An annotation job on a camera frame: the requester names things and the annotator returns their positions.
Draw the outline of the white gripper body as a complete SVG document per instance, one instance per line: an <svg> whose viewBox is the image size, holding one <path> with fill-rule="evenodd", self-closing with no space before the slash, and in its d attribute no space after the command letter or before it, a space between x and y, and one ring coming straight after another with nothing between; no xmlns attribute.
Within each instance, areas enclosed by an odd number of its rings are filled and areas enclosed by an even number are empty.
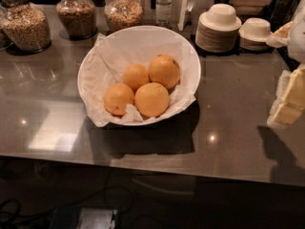
<svg viewBox="0 0 305 229"><path fill-rule="evenodd" d="M290 28L288 55L299 63L305 62L305 8L295 16Z"/></svg>

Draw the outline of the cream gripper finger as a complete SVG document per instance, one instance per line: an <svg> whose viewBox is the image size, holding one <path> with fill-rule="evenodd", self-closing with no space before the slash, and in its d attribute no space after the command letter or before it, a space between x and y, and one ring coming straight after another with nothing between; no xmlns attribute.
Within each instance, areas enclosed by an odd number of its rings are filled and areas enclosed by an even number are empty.
<svg viewBox="0 0 305 229"><path fill-rule="evenodd" d="M293 22L290 21L280 27L278 30L273 32L266 40L266 44L274 47L274 48L281 48L288 45L288 37L289 31L291 29Z"/></svg>
<svg viewBox="0 0 305 229"><path fill-rule="evenodd" d="M275 101L271 107L267 125L288 127L305 113L305 67L293 72L284 70L278 79Z"/></svg>

